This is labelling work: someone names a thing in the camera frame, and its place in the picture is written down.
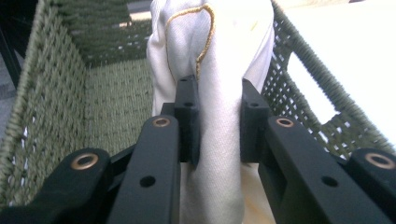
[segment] gold trim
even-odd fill
[[[213,8],[209,4],[203,4],[201,7],[192,7],[192,8],[188,8],[188,9],[179,11],[178,13],[171,16],[169,18],[169,20],[166,22],[166,30],[165,30],[166,55],[168,55],[168,45],[167,45],[168,35],[167,34],[168,34],[168,28],[169,28],[171,21],[180,17],[180,16],[184,16],[184,15],[187,15],[190,13],[198,13],[198,12],[201,12],[202,10],[207,11],[207,13],[209,13],[209,15],[210,15],[210,29],[209,29],[209,34],[207,36],[207,40],[205,43],[205,47],[202,50],[202,52],[200,53],[200,55],[195,60],[195,62],[196,62],[195,70],[196,70],[196,74],[197,74],[196,75],[197,81],[199,81],[199,78],[200,78],[201,62],[204,59],[204,57],[206,56],[207,51],[209,50],[210,43],[212,41],[212,37],[213,37],[213,34],[215,33],[215,29],[216,29],[215,12],[214,12]]]

